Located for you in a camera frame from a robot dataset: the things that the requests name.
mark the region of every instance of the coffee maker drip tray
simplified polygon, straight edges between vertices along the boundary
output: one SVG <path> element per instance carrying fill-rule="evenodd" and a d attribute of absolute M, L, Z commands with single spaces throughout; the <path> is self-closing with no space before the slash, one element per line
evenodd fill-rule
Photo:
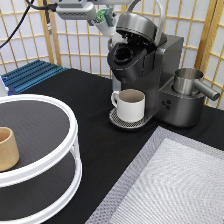
<path fill-rule="evenodd" d="M 137 129 L 140 129 L 144 127 L 148 122 L 152 119 L 152 115 L 150 114 L 145 114 L 144 118 L 142 118 L 140 121 L 134 122 L 134 123 L 128 123 L 125 121 L 122 121 L 118 116 L 117 116 L 117 109 L 114 108 L 110 114 L 109 114 L 109 119 L 113 125 L 120 129 L 124 129 L 126 131 L 135 131 Z"/>

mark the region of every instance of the black shelf surface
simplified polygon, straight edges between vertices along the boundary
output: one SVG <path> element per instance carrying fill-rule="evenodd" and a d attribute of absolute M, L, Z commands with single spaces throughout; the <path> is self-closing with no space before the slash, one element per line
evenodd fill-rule
<path fill-rule="evenodd" d="M 11 128 L 14 132 L 20 153 L 19 162 L 11 169 L 15 170 L 56 149 L 67 136 L 70 123 L 59 107 L 25 100 L 0 104 L 0 127 Z"/>
<path fill-rule="evenodd" d="M 47 224 L 84 224 L 158 126 L 224 150 L 224 111 L 204 107 L 195 127 L 175 128 L 153 119 L 135 132 L 109 121 L 112 81 L 75 69 L 62 72 L 25 92 L 57 98 L 73 110 L 79 124 L 83 177 L 70 203 Z"/>
<path fill-rule="evenodd" d="M 41 175 L 10 187 L 0 188 L 0 221 L 34 215 L 57 201 L 75 175 L 75 160 L 69 152 Z"/>

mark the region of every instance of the mug handle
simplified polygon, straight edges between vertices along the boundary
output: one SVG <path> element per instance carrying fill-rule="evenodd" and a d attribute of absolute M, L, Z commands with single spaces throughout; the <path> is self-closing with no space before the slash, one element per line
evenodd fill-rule
<path fill-rule="evenodd" d="M 120 93 L 119 91 L 114 91 L 111 95 L 111 102 L 116 108 L 117 108 L 117 103 L 115 102 L 115 94 L 119 95 L 119 93 Z"/>

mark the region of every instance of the black cable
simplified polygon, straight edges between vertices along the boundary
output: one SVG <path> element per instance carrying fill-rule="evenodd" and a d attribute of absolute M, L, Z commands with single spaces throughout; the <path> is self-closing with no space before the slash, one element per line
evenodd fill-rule
<path fill-rule="evenodd" d="M 49 5 L 46 5 L 46 6 L 35 6 L 33 5 L 29 0 L 26 0 L 27 4 L 32 7 L 33 9 L 36 9 L 36 10 L 51 10 L 52 12 L 56 12 L 56 8 L 58 6 L 57 3 L 55 4 L 49 4 Z"/>
<path fill-rule="evenodd" d="M 27 15 L 27 13 L 28 13 L 29 10 L 30 10 L 30 6 L 28 6 L 26 8 L 26 11 L 24 12 L 23 17 L 21 18 L 19 24 L 17 25 L 17 27 L 15 28 L 15 30 L 12 32 L 12 34 L 10 35 L 10 37 L 8 38 L 8 40 L 0 46 L 0 49 L 3 48 L 12 39 L 12 37 L 14 36 L 14 34 L 16 33 L 16 31 L 19 29 L 19 27 L 21 26 L 22 22 L 24 21 L 24 19 L 25 19 L 25 17 L 26 17 L 26 15 Z"/>
<path fill-rule="evenodd" d="M 29 0 L 26 0 L 26 3 L 32 7 L 33 9 L 36 9 L 36 10 L 48 10 L 49 8 L 47 6 L 35 6 L 33 5 L 33 2 L 30 3 Z"/>
<path fill-rule="evenodd" d="M 43 5 L 47 6 L 47 0 L 43 0 Z M 49 15 L 49 11 L 48 10 L 45 10 L 45 16 L 46 16 L 47 24 L 50 24 L 51 21 L 50 21 L 50 15 Z"/>

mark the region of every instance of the coffee maker lid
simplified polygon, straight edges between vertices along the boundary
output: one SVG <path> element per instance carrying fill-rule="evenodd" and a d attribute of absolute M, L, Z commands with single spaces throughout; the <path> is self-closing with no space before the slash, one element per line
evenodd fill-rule
<path fill-rule="evenodd" d="M 130 34 L 138 35 L 150 43 L 154 43 L 154 45 L 158 47 L 167 41 L 166 35 L 162 32 L 165 21 L 164 8 L 160 4 L 160 1 L 156 0 L 160 10 L 160 22 L 159 27 L 157 27 L 148 18 L 132 13 L 134 7 L 139 1 L 141 0 L 134 0 L 130 4 L 127 12 L 120 15 L 117 23 L 117 32 L 124 38 L 130 37 Z"/>

